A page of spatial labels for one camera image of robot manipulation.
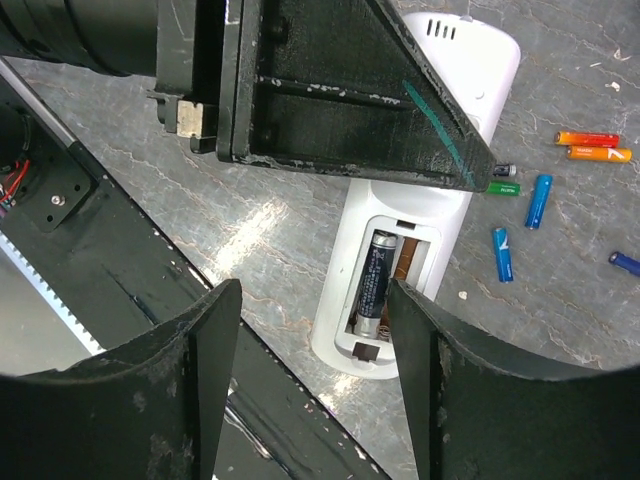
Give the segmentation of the black battery with orange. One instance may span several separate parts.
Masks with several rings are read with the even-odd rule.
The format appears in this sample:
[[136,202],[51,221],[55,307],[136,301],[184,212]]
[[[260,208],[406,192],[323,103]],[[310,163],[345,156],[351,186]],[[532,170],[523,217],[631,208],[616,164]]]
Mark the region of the black battery with orange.
[[357,299],[354,334],[375,339],[382,318],[397,236],[376,230],[365,258]]

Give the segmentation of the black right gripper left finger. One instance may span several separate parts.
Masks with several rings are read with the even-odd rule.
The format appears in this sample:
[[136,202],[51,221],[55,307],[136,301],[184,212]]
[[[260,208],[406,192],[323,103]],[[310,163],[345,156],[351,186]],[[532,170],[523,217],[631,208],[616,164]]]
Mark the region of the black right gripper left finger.
[[242,306],[222,282],[176,318],[63,370],[1,379],[5,479],[209,479]]

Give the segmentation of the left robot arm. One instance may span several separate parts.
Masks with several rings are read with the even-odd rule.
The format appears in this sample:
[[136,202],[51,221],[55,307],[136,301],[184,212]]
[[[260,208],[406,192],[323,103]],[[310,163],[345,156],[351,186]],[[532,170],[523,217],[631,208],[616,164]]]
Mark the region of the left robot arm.
[[5,1],[5,56],[154,79],[194,153],[470,192],[495,157],[389,1]]

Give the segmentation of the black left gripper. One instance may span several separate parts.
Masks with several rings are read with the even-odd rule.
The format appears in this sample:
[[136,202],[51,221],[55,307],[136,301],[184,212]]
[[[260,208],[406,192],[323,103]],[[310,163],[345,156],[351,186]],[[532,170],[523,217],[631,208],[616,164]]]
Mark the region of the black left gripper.
[[389,1],[159,1],[155,79],[164,130],[223,162],[491,181],[488,143]]

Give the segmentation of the white remote control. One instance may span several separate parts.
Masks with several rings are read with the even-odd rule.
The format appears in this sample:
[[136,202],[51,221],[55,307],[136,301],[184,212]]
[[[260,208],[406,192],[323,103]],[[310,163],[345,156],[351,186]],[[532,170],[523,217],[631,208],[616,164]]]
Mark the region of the white remote control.
[[[469,15],[405,15],[411,34],[474,127],[491,141],[520,62],[518,43]],[[378,232],[396,240],[389,272],[434,299],[472,195],[465,191],[351,181],[311,333],[317,357],[348,375],[386,380],[398,375],[390,333],[360,318],[370,243]]]

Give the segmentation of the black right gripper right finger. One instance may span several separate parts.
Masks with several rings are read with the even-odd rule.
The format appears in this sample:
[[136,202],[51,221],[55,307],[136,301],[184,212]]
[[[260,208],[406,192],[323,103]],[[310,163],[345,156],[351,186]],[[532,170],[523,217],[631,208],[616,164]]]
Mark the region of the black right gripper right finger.
[[531,353],[392,281],[391,336],[423,479],[635,479],[639,370]]

